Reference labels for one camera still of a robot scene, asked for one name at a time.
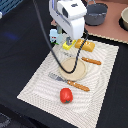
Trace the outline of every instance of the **yellow sponge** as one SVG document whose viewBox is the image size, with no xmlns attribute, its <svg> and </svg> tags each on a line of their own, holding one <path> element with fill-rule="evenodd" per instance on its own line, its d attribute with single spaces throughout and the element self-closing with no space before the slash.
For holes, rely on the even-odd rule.
<svg viewBox="0 0 128 128">
<path fill-rule="evenodd" d="M 76 42 L 76 40 L 73 40 L 71 45 L 67 45 L 66 42 L 63 44 L 63 49 L 69 50 L 72 47 L 72 45 Z"/>
</svg>

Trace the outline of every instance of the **knife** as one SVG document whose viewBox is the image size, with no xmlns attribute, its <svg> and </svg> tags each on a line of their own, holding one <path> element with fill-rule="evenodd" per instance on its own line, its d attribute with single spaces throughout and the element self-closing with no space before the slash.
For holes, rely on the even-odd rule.
<svg viewBox="0 0 128 128">
<path fill-rule="evenodd" d="M 72 54 L 69 54 L 69 53 L 66 53 L 66 52 L 62 52 L 62 53 L 65 54 L 65 55 L 67 55 L 67 56 L 73 57 Z M 100 61 L 97 61 L 97 60 L 93 60 L 93 59 L 89 59 L 89 58 L 85 58 L 85 57 L 82 57 L 81 59 L 84 60 L 84 61 L 86 61 L 86 62 L 89 62 L 89 63 L 101 65 L 101 62 Z"/>
<path fill-rule="evenodd" d="M 67 83 L 67 84 L 69 84 L 69 85 L 71 85 L 71 86 L 74 86 L 74 87 L 76 87 L 76 88 L 79 88 L 79 89 L 81 89 L 81 90 L 84 90 L 84 91 L 87 91 L 87 92 L 90 91 L 89 88 L 86 87 L 86 86 L 77 84 L 77 83 L 75 83 L 75 82 L 73 82 L 73 81 L 70 81 L 70 80 L 64 80 L 64 79 L 62 79 L 61 77 L 59 77 L 59 76 L 57 76 L 57 75 L 55 75 L 55 74 L 53 74 L 53 73 L 51 73 L 51 72 L 48 74 L 48 76 L 49 76 L 50 78 L 54 79 L 54 80 L 63 81 L 63 82 L 65 82 L 65 83 Z"/>
</svg>

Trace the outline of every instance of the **orange handle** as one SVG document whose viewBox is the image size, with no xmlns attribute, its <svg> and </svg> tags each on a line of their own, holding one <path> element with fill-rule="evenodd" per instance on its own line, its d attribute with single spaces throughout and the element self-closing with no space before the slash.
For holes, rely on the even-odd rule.
<svg viewBox="0 0 128 128">
<path fill-rule="evenodd" d="M 97 60 L 93 60 L 93 59 L 89 59 L 89 58 L 85 58 L 85 57 L 82 57 L 82 60 L 93 63 L 93 64 L 101 65 L 101 62 L 97 61 Z"/>
<path fill-rule="evenodd" d="M 84 90 L 84 91 L 87 91 L 87 92 L 90 91 L 88 87 L 83 86 L 83 85 L 80 85 L 80 84 L 77 84 L 77 83 L 72 82 L 72 81 L 70 81 L 70 80 L 68 80 L 67 83 L 68 83 L 69 85 L 72 85 L 72 86 L 74 86 L 74 87 L 76 87 L 76 88 L 79 88 L 79 89 L 81 89 L 81 90 Z"/>
</svg>

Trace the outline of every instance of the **woven placemat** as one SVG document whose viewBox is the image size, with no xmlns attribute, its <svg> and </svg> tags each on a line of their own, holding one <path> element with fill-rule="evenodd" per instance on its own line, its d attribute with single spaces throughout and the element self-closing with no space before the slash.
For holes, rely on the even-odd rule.
<svg viewBox="0 0 128 128">
<path fill-rule="evenodd" d="M 67 35 L 63 34 L 62 43 L 53 48 L 60 62 L 68 58 L 63 52 L 76 55 L 78 51 L 74 46 L 69 51 L 62 48 L 66 37 Z M 59 66 L 50 52 L 17 98 L 79 128 L 95 128 L 118 52 L 118 46 L 93 42 L 95 43 L 93 52 L 82 50 L 80 57 L 84 56 L 99 60 L 102 65 L 85 62 L 88 67 L 87 74 L 84 79 L 77 81 L 77 83 L 89 87 L 89 92 L 48 77 L 49 72 L 61 76 Z M 60 90 L 65 87 L 70 88 L 73 93 L 73 101 L 69 104 L 61 103 L 59 98 Z"/>
</svg>

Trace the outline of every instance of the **red tomato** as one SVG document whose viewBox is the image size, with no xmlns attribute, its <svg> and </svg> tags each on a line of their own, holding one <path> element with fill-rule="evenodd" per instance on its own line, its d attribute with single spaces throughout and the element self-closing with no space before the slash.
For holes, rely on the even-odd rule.
<svg viewBox="0 0 128 128">
<path fill-rule="evenodd" d="M 60 91 L 60 100 L 62 103 L 70 103 L 73 100 L 72 92 L 69 88 L 63 88 Z"/>
</svg>

